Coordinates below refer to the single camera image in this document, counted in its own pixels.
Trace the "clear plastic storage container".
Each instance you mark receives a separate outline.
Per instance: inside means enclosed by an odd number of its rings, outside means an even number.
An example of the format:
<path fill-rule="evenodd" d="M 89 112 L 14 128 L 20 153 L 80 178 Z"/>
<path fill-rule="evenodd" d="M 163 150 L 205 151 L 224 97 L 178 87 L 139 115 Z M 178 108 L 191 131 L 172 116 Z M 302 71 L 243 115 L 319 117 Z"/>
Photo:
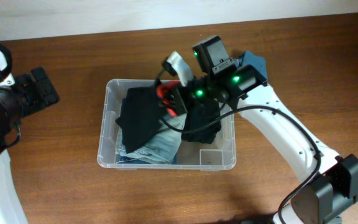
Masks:
<path fill-rule="evenodd" d="M 150 86 L 153 80 L 112 79 L 107 82 L 97 162 L 103 168 L 118 170 L 230 170 L 236 164 L 236 137 L 234 116 L 221 120 L 221 130 L 212 144 L 182 141 L 173 164 L 124 164 L 119 162 L 118 150 L 122 145 L 122 132 L 116 124 L 122 100 L 133 87 Z"/>

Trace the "light grey jeans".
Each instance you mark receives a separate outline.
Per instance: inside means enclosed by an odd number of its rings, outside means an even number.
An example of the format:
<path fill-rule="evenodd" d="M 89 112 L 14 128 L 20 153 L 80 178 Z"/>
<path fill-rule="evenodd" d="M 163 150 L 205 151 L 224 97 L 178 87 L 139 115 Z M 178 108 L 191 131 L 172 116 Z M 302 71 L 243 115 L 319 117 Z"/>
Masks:
<path fill-rule="evenodd" d="M 121 151 L 122 156 L 142 159 L 150 159 L 153 164 L 171 164 L 181 144 L 181 133 L 170 129 L 165 124 L 147 144 L 134 152 Z"/>

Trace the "black cloth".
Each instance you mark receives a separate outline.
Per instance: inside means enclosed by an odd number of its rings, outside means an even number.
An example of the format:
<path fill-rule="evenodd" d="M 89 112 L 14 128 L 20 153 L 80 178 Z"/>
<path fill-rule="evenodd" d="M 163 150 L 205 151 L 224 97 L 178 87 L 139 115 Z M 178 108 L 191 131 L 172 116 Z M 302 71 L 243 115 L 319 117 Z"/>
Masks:
<path fill-rule="evenodd" d="M 220 116 L 219 103 L 215 100 L 207 101 L 197 105 L 187 114 L 184 130 L 198 129 L 214 121 Z M 182 134 L 181 139 L 188 142 L 199 142 L 212 144 L 216 134 L 221 130 L 221 124 L 215 123 L 212 126 L 195 133 Z"/>

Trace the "small blue denim garment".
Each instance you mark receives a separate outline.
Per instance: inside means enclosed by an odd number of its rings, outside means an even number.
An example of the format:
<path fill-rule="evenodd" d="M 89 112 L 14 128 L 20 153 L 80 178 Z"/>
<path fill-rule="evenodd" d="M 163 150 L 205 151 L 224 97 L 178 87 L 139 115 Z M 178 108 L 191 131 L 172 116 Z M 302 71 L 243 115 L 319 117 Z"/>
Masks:
<path fill-rule="evenodd" d="M 240 54 L 238 59 L 235 59 L 237 68 L 243 65 L 251 65 L 254 67 L 266 80 L 268 80 L 266 61 L 263 57 L 254 55 L 251 51 L 246 50 Z"/>

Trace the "black shorts with red band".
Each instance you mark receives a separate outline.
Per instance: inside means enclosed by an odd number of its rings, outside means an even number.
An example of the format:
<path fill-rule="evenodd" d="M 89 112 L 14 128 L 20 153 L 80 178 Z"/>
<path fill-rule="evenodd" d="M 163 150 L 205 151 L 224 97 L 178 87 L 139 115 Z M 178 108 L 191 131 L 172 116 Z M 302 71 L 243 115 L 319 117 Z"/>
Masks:
<path fill-rule="evenodd" d="M 122 101 L 120 117 L 116 124 L 122 130 L 126 153 L 145 146 L 162 127 L 160 118 L 168 112 L 160 105 L 156 87 L 139 86 L 128 89 Z"/>

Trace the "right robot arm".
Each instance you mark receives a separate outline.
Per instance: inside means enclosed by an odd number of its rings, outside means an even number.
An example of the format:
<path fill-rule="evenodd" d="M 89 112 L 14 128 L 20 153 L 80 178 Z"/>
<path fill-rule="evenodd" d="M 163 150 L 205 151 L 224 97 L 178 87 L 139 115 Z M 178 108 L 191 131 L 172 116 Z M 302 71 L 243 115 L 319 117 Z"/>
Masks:
<path fill-rule="evenodd" d="M 216 100 L 254 125 L 289 164 L 299 181 L 272 215 L 260 223 L 341 223 L 341 214 L 358 202 L 358 158 L 340 156 L 322 143 L 282 103 L 269 84 L 266 61 L 245 51 L 231 57 L 214 35 L 193 46 L 205 76 L 195 78 L 179 53 L 167 58 L 180 84 L 175 113 Z"/>

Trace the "dark blue jeans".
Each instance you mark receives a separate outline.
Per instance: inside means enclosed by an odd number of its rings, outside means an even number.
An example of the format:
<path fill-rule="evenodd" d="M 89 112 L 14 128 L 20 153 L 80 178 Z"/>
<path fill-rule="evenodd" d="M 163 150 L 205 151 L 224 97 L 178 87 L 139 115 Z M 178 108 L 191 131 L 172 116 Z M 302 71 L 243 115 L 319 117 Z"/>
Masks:
<path fill-rule="evenodd" d="M 121 109 L 120 109 L 120 112 L 123 113 L 123 110 L 124 110 L 124 107 L 125 107 L 125 103 L 126 103 L 126 98 L 124 98 L 122 100 L 122 105 L 121 105 Z M 122 129 L 119 128 L 119 131 L 118 131 L 118 135 L 117 135 L 117 146 L 116 146 L 116 163 L 118 164 L 153 164 L 153 163 L 150 163 L 150 159 L 147 159 L 146 158 L 146 161 L 142 160 L 142 159 L 136 159 L 136 158 L 132 158 L 132 157 L 127 157 L 127 156 L 122 156 L 120 153 L 121 151 L 123 152 L 126 152 L 125 150 L 125 145 L 123 144 L 123 136 L 122 136 Z M 178 154 L 176 153 L 173 160 L 172 160 L 172 163 L 171 164 L 177 164 L 178 162 Z"/>

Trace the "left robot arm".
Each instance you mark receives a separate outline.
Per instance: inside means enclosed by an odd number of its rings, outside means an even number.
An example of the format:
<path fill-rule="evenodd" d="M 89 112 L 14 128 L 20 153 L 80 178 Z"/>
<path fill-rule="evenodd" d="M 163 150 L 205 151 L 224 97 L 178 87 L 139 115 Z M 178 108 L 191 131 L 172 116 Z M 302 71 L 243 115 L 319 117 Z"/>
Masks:
<path fill-rule="evenodd" d="M 0 223 L 27 223 L 8 153 L 22 139 L 21 120 L 59 101 L 43 67 L 14 77 L 11 51 L 0 42 Z"/>

